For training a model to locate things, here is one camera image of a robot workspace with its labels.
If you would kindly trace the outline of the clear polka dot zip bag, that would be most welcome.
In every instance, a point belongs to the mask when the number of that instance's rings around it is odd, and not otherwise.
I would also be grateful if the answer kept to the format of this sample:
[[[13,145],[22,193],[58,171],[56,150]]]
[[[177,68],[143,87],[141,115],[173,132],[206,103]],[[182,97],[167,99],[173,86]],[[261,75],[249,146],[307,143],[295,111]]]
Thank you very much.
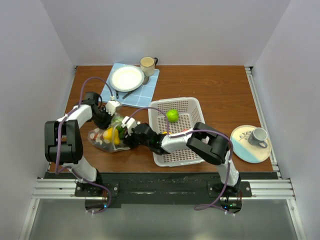
[[[123,142],[125,129],[122,127],[124,117],[116,113],[107,129],[95,128],[89,131],[88,141],[96,148],[108,152],[127,151],[130,148]]]

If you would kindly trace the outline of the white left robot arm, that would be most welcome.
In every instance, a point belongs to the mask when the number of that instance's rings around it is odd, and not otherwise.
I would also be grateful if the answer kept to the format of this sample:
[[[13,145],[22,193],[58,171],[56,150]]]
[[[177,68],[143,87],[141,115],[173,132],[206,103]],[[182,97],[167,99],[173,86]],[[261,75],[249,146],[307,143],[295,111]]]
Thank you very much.
[[[84,157],[80,128],[93,121],[99,129],[107,129],[120,105],[113,96],[105,105],[99,103],[101,100],[98,93],[87,92],[69,113],[44,125],[44,154],[48,162],[55,163],[55,174],[70,171],[77,187],[92,196],[101,196],[107,190],[99,171]]]

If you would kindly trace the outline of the green fake apple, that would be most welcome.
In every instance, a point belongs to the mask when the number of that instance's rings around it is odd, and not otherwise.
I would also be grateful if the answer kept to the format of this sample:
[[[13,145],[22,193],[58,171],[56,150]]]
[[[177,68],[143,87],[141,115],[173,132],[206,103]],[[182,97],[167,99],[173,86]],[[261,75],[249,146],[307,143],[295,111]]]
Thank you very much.
[[[170,123],[176,123],[179,120],[179,112],[177,109],[170,109],[166,113],[166,116]]]

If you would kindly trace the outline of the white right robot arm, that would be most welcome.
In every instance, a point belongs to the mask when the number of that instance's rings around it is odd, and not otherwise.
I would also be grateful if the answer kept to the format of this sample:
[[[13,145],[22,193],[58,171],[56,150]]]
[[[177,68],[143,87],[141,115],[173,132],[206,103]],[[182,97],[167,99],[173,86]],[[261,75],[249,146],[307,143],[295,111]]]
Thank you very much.
[[[232,160],[232,141],[223,133],[198,122],[193,128],[176,134],[156,133],[147,123],[129,124],[125,120],[123,143],[133,149],[140,145],[158,156],[191,150],[202,160],[218,169],[223,192],[230,197],[240,190],[241,177]]]

